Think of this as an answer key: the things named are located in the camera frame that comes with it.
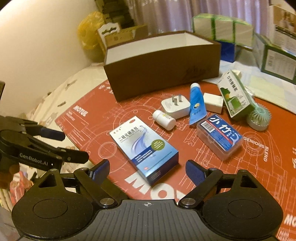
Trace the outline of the person's left hand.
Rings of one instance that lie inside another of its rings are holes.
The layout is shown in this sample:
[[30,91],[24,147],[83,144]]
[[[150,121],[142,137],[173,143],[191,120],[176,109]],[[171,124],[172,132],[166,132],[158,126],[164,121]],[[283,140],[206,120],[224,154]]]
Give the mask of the person's left hand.
[[20,171],[19,163],[13,164],[10,166],[8,172],[1,171],[0,174],[0,188],[1,189],[8,189],[10,186],[11,181],[16,173]]

